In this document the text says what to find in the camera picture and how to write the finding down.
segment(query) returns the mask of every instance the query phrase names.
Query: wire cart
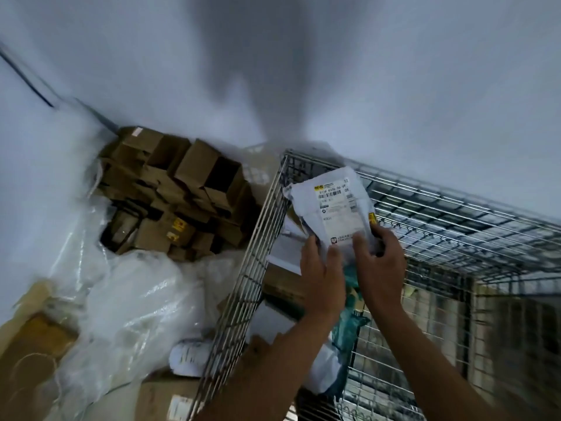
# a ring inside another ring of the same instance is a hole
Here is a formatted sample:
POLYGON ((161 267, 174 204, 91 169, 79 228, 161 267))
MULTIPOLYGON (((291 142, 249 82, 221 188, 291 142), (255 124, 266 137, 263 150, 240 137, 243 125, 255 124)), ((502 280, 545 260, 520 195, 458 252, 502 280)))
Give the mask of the wire cart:
MULTIPOLYGON (((289 205, 282 188, 340 167, 293 151, 280 165, 218 323, 191 416, 227 382, 242 353, 247 325, 261 300, 266 256, 289 205)), ((518 414, 558 419, 561 227, 366 165, 351 166, 380 224, 392 227, 404 248, 405 311, 487 401, 518 414)), ((363 315, 371 318, 367 310, 363 315)), ((342 398, 292 406, 287 419, 424 416, 372 320, 360 330, 342 398)))

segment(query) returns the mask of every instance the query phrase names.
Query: yellow sticker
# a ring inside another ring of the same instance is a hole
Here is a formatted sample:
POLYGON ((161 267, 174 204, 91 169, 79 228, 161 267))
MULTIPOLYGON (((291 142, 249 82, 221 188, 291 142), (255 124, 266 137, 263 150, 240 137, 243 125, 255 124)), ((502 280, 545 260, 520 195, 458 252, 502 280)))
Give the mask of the yellow sticker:
POLYGON ((178 234, 175 234, 175 233, 173 233, 173 232, 168 232, 168 233, 166 234, 166 236, 167 236, 171 241, 173 241, 173 242, 179 241, 179 235, 178 235, 178 234))
POLYGON ((173 228, 175 230, 179 230, 179 232, 183 232, 186 225, 187 222, 185 220, 180 219, 179 217, 176 217, 176 219, 173 221, 173 228))

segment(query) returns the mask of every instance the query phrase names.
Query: hand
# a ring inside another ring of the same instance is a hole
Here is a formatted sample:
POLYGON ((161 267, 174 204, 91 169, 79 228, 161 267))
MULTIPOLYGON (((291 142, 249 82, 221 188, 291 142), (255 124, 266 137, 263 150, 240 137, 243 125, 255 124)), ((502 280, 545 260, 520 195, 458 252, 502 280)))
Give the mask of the hand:
POLYGON ((302 248, 300 269, 302 279, 306 282, 306 315, 319 315, 335 325, 346 299, 343 258, 339 248, 336 245, 329 247, 324 265, 319 256, 316 237, 310 236, 302 248))
POLYGON ((368 242, 361 233, 353 236, 354 255, 362 296, 372 312, 386 313, 401 309, 401 289, 407 263, 403 248, 390 229, 370 225, 382 237, 385 253, 376 257, 368 252, 368 242))

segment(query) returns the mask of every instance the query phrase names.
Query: right hand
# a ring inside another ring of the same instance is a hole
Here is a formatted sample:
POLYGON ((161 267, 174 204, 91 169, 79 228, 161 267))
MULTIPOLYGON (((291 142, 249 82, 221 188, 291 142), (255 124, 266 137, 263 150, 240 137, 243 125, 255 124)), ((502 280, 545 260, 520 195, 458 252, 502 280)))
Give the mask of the right hand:
POLYGON ((371 255, 364 235, 354 234, 352 243, 362 296, 371 312, 401 309, 401 290, 407 267, 403 248, 390 229, 378 225, 370 227, 382 237, 385 253, 382 257, 371 255))

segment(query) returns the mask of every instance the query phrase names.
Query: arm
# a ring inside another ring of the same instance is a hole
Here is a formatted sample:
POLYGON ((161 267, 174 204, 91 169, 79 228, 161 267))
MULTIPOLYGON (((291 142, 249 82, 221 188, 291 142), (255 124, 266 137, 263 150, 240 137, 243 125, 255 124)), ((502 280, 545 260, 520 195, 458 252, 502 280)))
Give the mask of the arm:
POLYGON ((419 407, 429 421, 505 419, 491 407, 446 360, 401 306, 406 261, 396 236, 374 225, 385 254, 368 253, 362 235, 353 240, 359 285, 377 326, 405 374, 419 407))
POLYGON ((302 249, 300 267, 308 289, 304 317, 275 340, 250 375, 227 384, 196 416, 196 421, 284 419, 345 304, 337 247, 330 247, 325 267, 315 236, 309 238, 302 249))

